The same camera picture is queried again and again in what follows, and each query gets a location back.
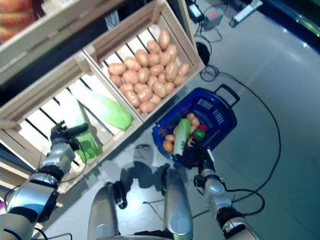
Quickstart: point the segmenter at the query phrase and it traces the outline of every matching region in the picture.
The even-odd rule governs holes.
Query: potato
[[[195,126],[197,128],[200,125],[200,122],[199,122],[198,118],[194,117],[191,120],[191,124],[192,124],[192,126]]]
[[[132,83],[125,83],[125,84],[122,84],[119,89],[124,94],[128,90],[132,90],[133,91],[134,90],[134,85]]]
[[[174,82],[178,75],[178,64],[175,62],[170,62],[168,66],[165,67],[165,79],[168,82]]]
[[[158,105],[161,102],[161,98],[156,94],[152,94],[152,97],[149,101],[154,103],[155,105]]]
[[[148,86],[146,84],[142,84],[139,82],[136,85],[134,85],[134,91],[136,94],[141,92],[143,89],[147,89],[147,88],[148,88]]]
[[[179,72],[178,74],[180,76],[186,76],[188,73],[189,73],[189,70],[190,70],[190,64],[189,63],[183,63],[180,65],[179,67]]]
[[[127,57],[124,60],[123,64],[126,65],[126,68],[128,70],[133,70],[133,71],[138,72],[141,69],[140,64],[137,62],[136,58],[133,56]]]
[[[137,84],[138,83],[138,73],[133,70],[125,71],[122,75],[125,83]]]
[[[132,90],[127,90],[124,92],[124,96],[126,99],[128,99],[128,101],[132,104],[132,106],[134,107],[139,107],[140,106],[140,100],[138,95],[132,91]]]
[[[139,109],[142,113],[150,113],[155,109],[156,105],[151,101],[144,101],[140,104]]]
[[[108,67],[108,72],[110,75],[122,75],[126,70],[126,65],[122,63],[111,63]]]
[[[158,76],[158,81],[162,84],[165,84],[167,83],[166,81],[166,75],[164,73],[161,73],[159,76]]]
[[[118,75],[111,75],[110,80],[114,83],[114,85],[116,85],[117,88],[120,88],[120,86],[123,84],[122,78]]]
[[[146,53],[144,50],[138,49],[135,52],[135,58],[141,66],[148,67],[149,65],[148,53]]]
[[[157,64],[157,65],[150,67],[150,73],[153,76],[159,76],[164,70],[165,70],[165,68],[161,64]]]
[[[173,83],[174,83],[175,86],[179,86],[180,84],[183,84],[185,80],[186,80],[185,76],[178,75],[178,76],[176,76],[176,78],[175,78]]]
[[[196,129],[197,129],[196,126],[191,125],[189,134],[192,135]]]
[[[146,43],[146,49],[148,49],[151,54],[160,54],[162,52],[159,44],[155,40],[149,40]]]
[[[138,93],[138,98],[141,102],[149,101],[152,98],[153,92],[150,88],[145,88]]]
[[[155,83],[155,82],[158,82],[158,78],[156,76],[150,76],[150,79],[147,83],[148,87],[152,89],[152,85]]]
[[[160,98],[164,98],[167,95],[166,87],[163,83],[156,81],[152,85],[153,92],[158,95]]]
[[[164,150],[166,150],[169,153],[171,153],[174,149],[174,145],[172,144],[172,142],[168,140],[163,142],[162,147],[164,148]]]
[[[164,87],[166,94],[169,95],[175,89],[175,84],[173,82],[166,82]]]
[[[160,56],[160,64],[162,66],[167,66],[171,62],[171,54],[169,52],[163,52]]]
[[[159,54],[155,54],[155,53],[149,54],[148,55],[149,67],[160,64],[160,60],[161,58]]]
[[[178,55],[178,50],[177,46],[174,44],[170,44],[168,48],[166,49],[166,52],[171,55],[171,62],[176,61],[177,55]]]
[[[173,143],[175,141],[175,136],[172,134],[168,134],[167,136],[165,136],[165,140]]]
[[[138,72],[138,81],[141,84],[146,84],[150,78],[150,70],[149,68],[143,67]]]
[[[166,30],[162,30],[159,35],[159,45],[160,48],[164,51],[167,49],[170,43],[170,35]]]
[[[195,115],[194,115],[192,112],[190,112],[190,113],[188,113],[188,115],[186,116],[186,118],[191,121],[192,119],[195,118]]]

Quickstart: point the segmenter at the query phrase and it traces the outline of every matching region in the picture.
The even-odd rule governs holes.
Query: green vegetable
[[[183,155],[186,142],[189,138],[189,132],[191,128],[191,122],[187,118],[182,118],[176,127],[175,140],[173,145],[174,155]]]
[[[73,96],[66,97],[60,104],[67,128],[73,128],[86,122],[79,103]],[[98,145],[89,129],[75,138],[81,145],[81,150],[75,152],[81,157],[84,163],[86,159],[88,160],[98,156]]]
[[[194,130],[192,135],[194,136],[195,139],[201,141],[202,139],[205,138],[206,133],[205,133],[205,131],[202,131],[202,130],[197,128],[196,130]]]
[[[123,106],[93,92],[77,83],[70,86],[72,94],[91,112],[106,123],[125,131],[132,122],[132,116]]]

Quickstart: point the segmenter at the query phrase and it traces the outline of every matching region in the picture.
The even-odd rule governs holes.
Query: basket handle
[[[232,104],[229,104],[227,101],[226,104],[229,105],[229,107],[233,107],[237,102],[240,101],[240,97],[236,94],[235,91],[233,91],[229,86],[225,85],[225,84],[221,84],[213,93],[222,97],[221,95],[219,95],[217,92],[220,90],[220,89],[225,89],[227,90],[235,99],[235,101],[232,103]]]

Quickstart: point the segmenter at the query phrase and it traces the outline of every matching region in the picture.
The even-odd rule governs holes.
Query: red vegetable
[[[197,127],[197,129],[200,129],[200,130],[202,130],[202,131],[204,131],[204,132],[206,132],[206,131],[208,130],[207,126],[206,126],[206,125],[203,125],[203,124],[200,124],[200,125]]]

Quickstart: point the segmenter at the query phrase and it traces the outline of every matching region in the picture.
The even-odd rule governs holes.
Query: black handle
[[[89,128],[88,124],[87,123],[84,123],[80,126],[75,126],[75,127],[72,127],[72,128],[68,128],[67,131],[69,133],[69,136],[70,137],[74,137],[78,134],[81,134],[81,133],[84,133],[85,131],[87,131]]]
[[[225,89],[225,90],[227,90],[227,91],[234,97],[235,101],[234,101],[234,103],[232,103],[231,105],[230,105],[227,101],[225,101],[226,104],[229,105],[229,107],[232,108],[237,102],[240,101],[240,97],[236,94],[236,92],[233,91],[229,86],[227,86],[227,85],[225,85],[225,84],[221,84],[221,85],[214,91],[214,94],[220,96],[220,95],[217,93],[220,89]]]

